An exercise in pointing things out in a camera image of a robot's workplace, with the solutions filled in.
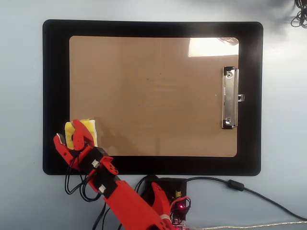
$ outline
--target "red robotic arm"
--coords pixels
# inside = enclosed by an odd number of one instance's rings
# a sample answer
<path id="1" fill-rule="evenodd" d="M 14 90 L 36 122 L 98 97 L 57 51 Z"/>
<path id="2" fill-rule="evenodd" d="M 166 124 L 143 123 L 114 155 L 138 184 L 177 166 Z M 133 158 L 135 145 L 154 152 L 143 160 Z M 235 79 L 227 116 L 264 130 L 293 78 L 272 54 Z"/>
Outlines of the red robotic arm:
<path id="1" fill-rule="evenodd" d="M 126 181 L 120 180 L 118 171 L 111 163 L 113 158 L 94 146 L 94 140 L 79 120 L 73 120 L 74 150 L 65 145 L 61 134 L 53 138 L 57 151 L 72 168 L 84 171 L 88 184 L 95 192 L 104 195 L 105 202 L 126 230 L 175 230 L 170 220 L 170 204 L 163 189 L 152 183 L 155 195 L 153 206 L 149 206 Z"/>

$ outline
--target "yellow object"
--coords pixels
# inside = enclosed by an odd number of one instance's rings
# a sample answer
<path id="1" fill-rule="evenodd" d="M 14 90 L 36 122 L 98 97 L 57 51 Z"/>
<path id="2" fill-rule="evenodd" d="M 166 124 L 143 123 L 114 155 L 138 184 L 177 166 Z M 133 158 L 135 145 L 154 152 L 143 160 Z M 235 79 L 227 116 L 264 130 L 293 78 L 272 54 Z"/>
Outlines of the yellow object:
<path id="1" fill-rule="evenodd" d="M 94 138 L 94 143 L 95 146 L 97 147 L 97 132 L 96 132 L 96 127 L 95 127 L 95 120 L 90 120 L 90 119 L 84 119 L 80 120 L 85 127 L 90 131 Z M 75 128 L 73 127 L 71 122 L 66 122 L 65 124 L 65 138 L 66 138 L 66 144 L 67 147 L 71 150 L 73 150 L 73 141 L 72 141 L 72 135 L 75 131 Z"/>
<path id="2" fill-rule="evenodd" d="M 176 191 L 176 198 L 181 197 L 181 191 Z"/>

